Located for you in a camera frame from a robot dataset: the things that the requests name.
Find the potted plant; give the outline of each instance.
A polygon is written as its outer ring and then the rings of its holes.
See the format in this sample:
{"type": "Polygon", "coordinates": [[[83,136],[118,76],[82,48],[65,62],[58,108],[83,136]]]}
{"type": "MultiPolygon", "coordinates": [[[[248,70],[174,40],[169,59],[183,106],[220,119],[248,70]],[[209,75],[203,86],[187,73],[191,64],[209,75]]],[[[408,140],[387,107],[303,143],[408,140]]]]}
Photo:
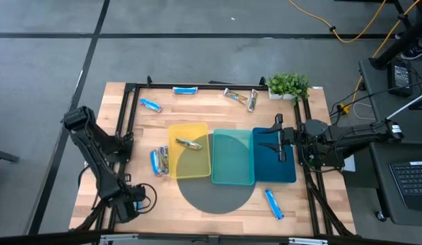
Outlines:
{"type": "Polygon", "coordinates": [[[298,97],[306,99],[309,97],[308,79],[305,75],[297,73],[276,73],[273,78],[267,78],[265,83],[268,86],[270,99],[292,99],[293,105],[298,97]]]}

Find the yellow tray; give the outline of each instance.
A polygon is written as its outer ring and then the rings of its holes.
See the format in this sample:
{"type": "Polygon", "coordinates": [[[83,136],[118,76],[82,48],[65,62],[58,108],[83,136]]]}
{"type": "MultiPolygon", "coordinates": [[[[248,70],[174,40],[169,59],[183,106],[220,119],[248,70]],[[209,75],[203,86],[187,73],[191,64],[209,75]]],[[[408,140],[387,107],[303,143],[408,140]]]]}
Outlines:
{"type": "Polygon", "coordinates": [[[211,174],[210,147],[206,123],[172,125],[169,127],[169,175],[171,178],[202,178],[211,174]],[[202,146],[191,150],[176,142],[191,140],[202,146]]]}

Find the blue tray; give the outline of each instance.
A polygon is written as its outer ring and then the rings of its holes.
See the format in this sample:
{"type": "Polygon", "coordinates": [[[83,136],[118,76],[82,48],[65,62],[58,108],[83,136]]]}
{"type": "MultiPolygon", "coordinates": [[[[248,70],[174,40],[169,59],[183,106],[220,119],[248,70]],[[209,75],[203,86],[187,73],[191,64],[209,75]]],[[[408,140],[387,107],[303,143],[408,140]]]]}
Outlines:
{"type": "Polygon", "coordinates": [[[215,184],[252,185],[252,131],[215,129],[212,140],[212,177],[215,184]]]}
{"type": "Polygon", "coordinates": [[[291,146],[284,147],[287,160],[280,162],[277,152],[259,145],[259,143],[278,143],[278,132],[259,134],[259,132],[265,131],[266,129],[254,128],[252,132],[255,180],[261,182],[294,183],[297,178],[295,174],[293,148],[291,146]]]}

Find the concrete floor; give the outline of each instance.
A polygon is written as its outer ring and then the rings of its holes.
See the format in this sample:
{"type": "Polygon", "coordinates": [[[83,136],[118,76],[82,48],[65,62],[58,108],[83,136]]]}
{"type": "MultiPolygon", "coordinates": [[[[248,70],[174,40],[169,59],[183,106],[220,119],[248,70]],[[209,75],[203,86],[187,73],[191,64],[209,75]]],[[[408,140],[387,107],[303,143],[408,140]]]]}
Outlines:
{"type": "MultiPolygon", "coordinates": [[[[302,8],[358,33],[379,4],[294,0],[302,8]]],[[[93,33],[103,0],[0,0],[0,33],[93,33]]],[[[386,5],[368,33],[387,33],[396,11],[386,5]]],[[[111,1],[102,33],[329,33],[283,0],[111,1]]],[[[335,39],[99,39],[80,105],[97,112],[106,82],[207,82],[257,84],[276,71],[307,74],[325,89],[327,104],[351,93],[358,60],[382,40],[342,44],[335,39]]],[[[0,161],[0,236],[25,232],[90,44],[82,39],[0,39],[0,150],[20,156],[0,161]]],[[[372,117],[359,107],[360,116],[372,117]]],[[[367,123],[354,114],[340,125],[367,123]]],[[[41,232],[66,231],[84,159],[68,141],[41,232]]],[[[422,227],[379,222],[376,193],[348,189],[358,234],[422,244],[422,227]]],[[[141,242],[162,244],[158,241],[141,242]]],[[[173,242],[173,244],[190,242],[173,242]]]]}

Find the desk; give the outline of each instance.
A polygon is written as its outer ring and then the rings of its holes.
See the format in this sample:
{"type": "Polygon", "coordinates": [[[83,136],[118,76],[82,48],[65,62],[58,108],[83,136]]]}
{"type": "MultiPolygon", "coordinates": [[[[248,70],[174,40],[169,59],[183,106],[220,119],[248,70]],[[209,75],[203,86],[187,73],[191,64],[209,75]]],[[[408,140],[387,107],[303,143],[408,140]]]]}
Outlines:
{"type": "MultiPolygon", "coordinates": [[[[373,68],[369,60],[360,61],[359,66],[369,93],[388,89],[386,70],[379,71],[373,68]]],[[[422,62],[413,61],[412,66],[422,77],[422,62]]],[[[412,82],[416,81],[414,74],[411,75],[411,78],[412,82]]],[[[413,87],[413,94],[412,97],[414,98],[419,94],[418,86],[413,87]]],[[[370,98],[377,120],[383,120],[411,100],[389,93],[381,93],[370,98]]],[[[371,143],[368,149],[357,153],[355,158],[358,158],[358,161],[364,164],[365,170],[373,166],[375,173],[373,175],[377,177],[376,183],[378,183],[378,186],[376,188],[380,205],[386,216],[389,216],[396,224],[422,226],[422,212],[409,210],[405,207],[389,169],[391,163],[422,161],[422,144],[406,144],[422,142],[422,110],[410,111],[405,109],[394,116],[392,120],[399,123],[402,128],[405,137],[402,141],[404,144],[371,143]]]]}
{"type": "Polygon", "coordinates": [[[422,211],[410,210],[404,206],[389,169],[389,164],[391,163],[421,161],[422,146],[371,143],[370,151],[374,167],[378,172],[379,185],[381,186],[381,193],[378,193],[378,195],[381,195],[380,199],[385,200],[381,204],[384,205],[382,211],[396,224],[422,226],[422,211]]]}
{"type": "MultiPolygon", "coordinates": [[[[107,83],[97,124],[108,134],[116,128],[118,111],[123,97],[125,83],[107,83]]],[[[238,91],[249,96],[249,91],[238,91]]],[[[311,89],[310,110],[313,118],[330,123],[323,89],[311,89]]],[[[237,101],[223,96],[218,90],[199,90],[196,95],[173,95],[171,89],[140,89],[144,97],[163,106],[156,114],[142,106],[137,108],[134,120],[134,148],[126,173],[131,174],[132,183],[145,182],[158,192],[158,202],[152,212],[140,215],[125,224],[116,224],[116,231],[131,233],[200,233],[223,235],[312,235],[312,225],[306,184],[302,168],[297,165],[297,182],[294,184],[256,183],[248,201],[237,210],[226,214],[209,214],[193,207],[180,192],[177,180],[169,176],[155,177],[150,166],[149,153],[168,142],[167,127],[174,124],[206,122],[210,133],[217,128],[252,129],[270,127],[277,113],[283,114],[284,126],[295,126],[295,114],[290,101],[269,100],[266,91],[259,92],[257,106],[253,113],[237,101]],[[272,189],[285,214],[277,221],[264,196],[265,189],[272,189]]],[[[340,173],[324,174],[327,200],[346,228],[355,232],[353,217],[340,173]]],[[[75,203],[70,227],[77,227],[90,213],[96,193],[95,179],[90,171],[83,174],[81,187],[75,203]]],[[[317,205],[321,231],[324,222],[317,205]]],[[[108,224],[109,212],[105,213],[104,227],[108,224]]]]}
{"type": "MultiPolygon", "coordinates": [[[[422,77],[422,61],[412,61],[412,66],[422,77]]],[[[387,70],[377,70],[371,66],[369,60],[359,62],[364,84],[368,93],[375,93],[388,89],[387,70]]],[[[412,83],[416,78],[411,73],[412,83]]],[[[370,97],[376,120],[383,120],[402,106],[411,102],[418,94],[418,86],[413,86],[413,95],[409,98],[398,97],[388,92],[370,97]]],[[[404,143],[422,143],[422,110],[403,110],[392,118],[397,122],[405,135],[404,143]]]]}

